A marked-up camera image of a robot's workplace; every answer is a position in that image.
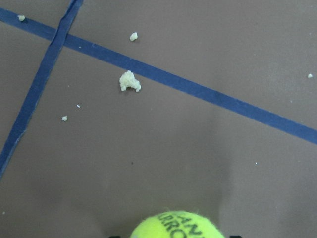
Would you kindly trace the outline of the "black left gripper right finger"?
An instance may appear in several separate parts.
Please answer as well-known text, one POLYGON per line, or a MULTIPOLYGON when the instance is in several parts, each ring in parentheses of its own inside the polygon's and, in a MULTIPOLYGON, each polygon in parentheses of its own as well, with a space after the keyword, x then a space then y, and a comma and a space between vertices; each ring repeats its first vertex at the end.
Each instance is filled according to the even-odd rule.
POLYGON ((234 236, 230 236, 229 238, 242 238, 242 237, 238 235, 234 235, 234 236))

